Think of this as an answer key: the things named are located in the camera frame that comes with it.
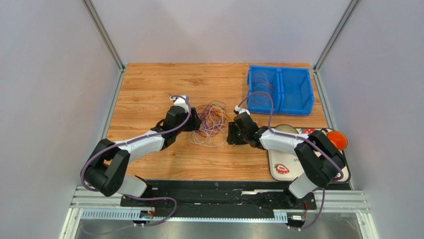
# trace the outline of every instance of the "red object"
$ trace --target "red object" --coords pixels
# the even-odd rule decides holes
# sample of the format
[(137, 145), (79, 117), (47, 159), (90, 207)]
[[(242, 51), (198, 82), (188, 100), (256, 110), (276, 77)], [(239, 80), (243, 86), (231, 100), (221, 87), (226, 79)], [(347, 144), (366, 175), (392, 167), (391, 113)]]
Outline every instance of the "red object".
[(281, 163), (275, 164), (274, 168), (279, 174), (290, 173), (290, 170), (286, 166), (284, 166), (284, 164)]
[(315, 129), (314, 129), (314, 128), (305, 128), (305, 129), (303, 130), (303, 133), (310, 134), (310, 133), (312, 133), (312, 132), (314, 132), (314, 131), (315, 131)]

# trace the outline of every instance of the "white wall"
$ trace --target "white wall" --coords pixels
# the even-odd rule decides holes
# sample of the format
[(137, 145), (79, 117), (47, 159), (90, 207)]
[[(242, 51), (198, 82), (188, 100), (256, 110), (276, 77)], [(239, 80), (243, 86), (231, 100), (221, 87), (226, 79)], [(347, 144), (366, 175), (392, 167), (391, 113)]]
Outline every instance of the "white wall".
[(349, 0), (93, 2), (124, 64), (315, 64)]
[(321, 77), (382, 239), (422, 238), (424, 2), (363, 0)]
[(117, 80), (81, 1), (0, 1), (0, 238), (59, 236)]

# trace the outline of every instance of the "gray floor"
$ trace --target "gray floor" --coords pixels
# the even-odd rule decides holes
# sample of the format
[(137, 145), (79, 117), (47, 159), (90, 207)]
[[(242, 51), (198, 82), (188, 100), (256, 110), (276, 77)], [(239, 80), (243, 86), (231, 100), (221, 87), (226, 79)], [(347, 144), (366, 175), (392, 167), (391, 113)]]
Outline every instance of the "gray floor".
[[(305, 225), (314, 219), (308, 214)], [(82, 221), (84, 229), (91, 233), (103, 233), (131, 225), (128, 221)], [(105, 236), (89, 236), (83, 232), (80, 239), (361, 239), (355, 214), (322, 214), (309, 230), (295, 232), (285, 225), (272, 223), (207, 223), (165, 222), (150, 228), (128, 228)]]

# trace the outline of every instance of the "orange cup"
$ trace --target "orange cup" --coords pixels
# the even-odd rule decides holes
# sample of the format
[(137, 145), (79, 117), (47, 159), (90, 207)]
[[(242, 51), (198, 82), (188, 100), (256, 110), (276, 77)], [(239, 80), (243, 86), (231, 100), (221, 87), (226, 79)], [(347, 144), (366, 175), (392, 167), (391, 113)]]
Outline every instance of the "orange cup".
[(347, 139), (344, 134), (339, 131), (331, 131), (327, 134), (327, 138), (334, 144), (338, 150), (343, 150), (347, 147)]

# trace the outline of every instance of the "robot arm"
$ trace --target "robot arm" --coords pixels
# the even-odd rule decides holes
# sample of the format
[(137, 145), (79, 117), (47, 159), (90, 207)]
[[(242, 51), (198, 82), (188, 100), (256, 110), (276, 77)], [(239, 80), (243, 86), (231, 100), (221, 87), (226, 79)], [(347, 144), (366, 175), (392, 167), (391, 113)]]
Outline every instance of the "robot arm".
[(258, 127), (249, 112), (244, 110), (234, 118), (234, 122), (230, 122), (227, 142), (250, 144), (254, 148), (277, 150), (297, 156), (305, 172), (290, 184), (288, 197), (293, 204), (298, 204), (301, 202), (299, 199), (309, 192), (318, 187), (325, 188), (338, 173), (323, 155), (317, 155), (314, 147), (302, 139), (312, 142), (340, 169), (345, 167), (346, 159), (321, 131), (316, 130), (311, 134), (284, 134), (287, 136), (277, 135), (266, 126)]
[[(84, 180), (107, 197), (114, 193), (140, 197), (150, 186), (142, 178), (126, 175), (128, 164), (146, 154), (169, 147), (182, 131), (198, 130), (201, 124), (196, 109), (190, 109), (185, 99), (171, 100), (174, 100), (174, 105), (168, 110), (165, 119), (159, 121), (147, 133), (125, 141), (112, 142), (102, 139), (90, 159), (108, 147), (119, 146), (106, 150), (92, 160), (86, 171), (82, 172)], [(190, 116), (185, 124), (173, 130), (183, 124), (188, 115)], [(110, 164), (105, 164), (105, 160), (110, 161)]]

